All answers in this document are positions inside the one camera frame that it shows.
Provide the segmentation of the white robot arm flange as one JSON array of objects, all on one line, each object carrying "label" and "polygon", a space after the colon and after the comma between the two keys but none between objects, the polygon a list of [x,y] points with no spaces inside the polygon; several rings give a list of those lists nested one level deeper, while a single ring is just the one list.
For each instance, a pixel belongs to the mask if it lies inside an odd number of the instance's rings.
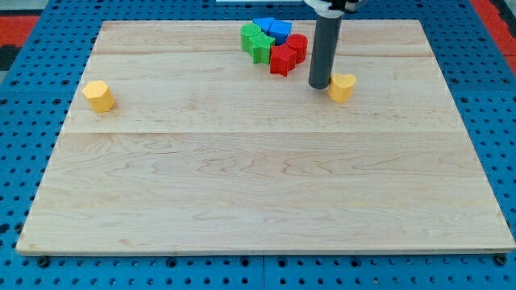
[{"label": "white robot arm flange", "polygon": [[345,14],[356,13],[367,0],[303,0],[303,2],[318,16],[337,19]]}]

